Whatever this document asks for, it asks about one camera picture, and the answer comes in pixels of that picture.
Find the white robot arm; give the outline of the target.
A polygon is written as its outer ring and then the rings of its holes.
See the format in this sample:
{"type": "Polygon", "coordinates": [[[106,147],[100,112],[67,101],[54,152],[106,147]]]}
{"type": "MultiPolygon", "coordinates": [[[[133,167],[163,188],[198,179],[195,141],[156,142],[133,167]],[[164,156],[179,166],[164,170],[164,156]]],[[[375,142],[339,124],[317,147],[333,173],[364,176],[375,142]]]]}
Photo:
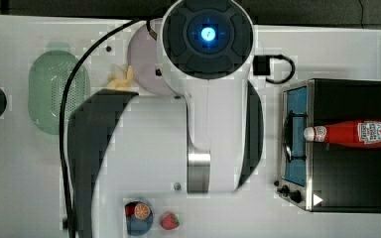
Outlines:
{"type": "Polygon", "coordinates": [[[254,27],[236,0],[178,0],[150,54],[152,77],[101,89],[69,118],[69,238],[158,238],[168,213],[231,194],[259,164],[254,27]]]}

